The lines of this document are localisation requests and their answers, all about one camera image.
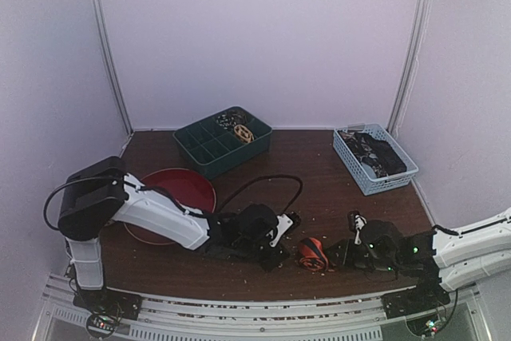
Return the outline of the orange navy striped tie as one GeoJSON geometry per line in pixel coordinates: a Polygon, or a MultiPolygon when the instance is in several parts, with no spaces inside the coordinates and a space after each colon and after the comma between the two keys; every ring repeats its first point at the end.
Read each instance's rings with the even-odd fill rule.
{"type": "Polygon", "coordinates": [[[322,243],[314,238],[301,239],[297,245],[298,264],[310,272],[326,272],[329,269],[329,259],[323,251],[322,243]]]}

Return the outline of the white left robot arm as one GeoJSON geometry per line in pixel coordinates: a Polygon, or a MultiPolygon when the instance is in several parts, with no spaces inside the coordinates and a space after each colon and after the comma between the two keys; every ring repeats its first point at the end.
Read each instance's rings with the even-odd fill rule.
{"type": "Polygon", "coordinates": [[[49,227],[65,237],[77,291],[98,312],[115,304],[106,288],[99,240],[110,221],[132,224],[209,258],[256,262],[267,272],[289,256],[280,240],[298,222],[265,204],[251,204],[239,213],[186,205],[160,186],[143,184],[127,172],[120,157],[107,157],[71,175],[49,194],[45,210],[57,194],[62,195],[60,212],[49,227]]]}

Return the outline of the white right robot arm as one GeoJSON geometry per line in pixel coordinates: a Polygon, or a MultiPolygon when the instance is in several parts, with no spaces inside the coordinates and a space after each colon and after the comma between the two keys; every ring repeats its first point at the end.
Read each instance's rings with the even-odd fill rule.
{"type": "Polygon", "coordinates": [[[331,266],[393,272],[417,280],[410,304],[426,310],[440,296],[510,269],[510,210],[464,227],[438,224],[403,235],[394,223],[348,214],[354,236],[324,249],[331,266]]]}

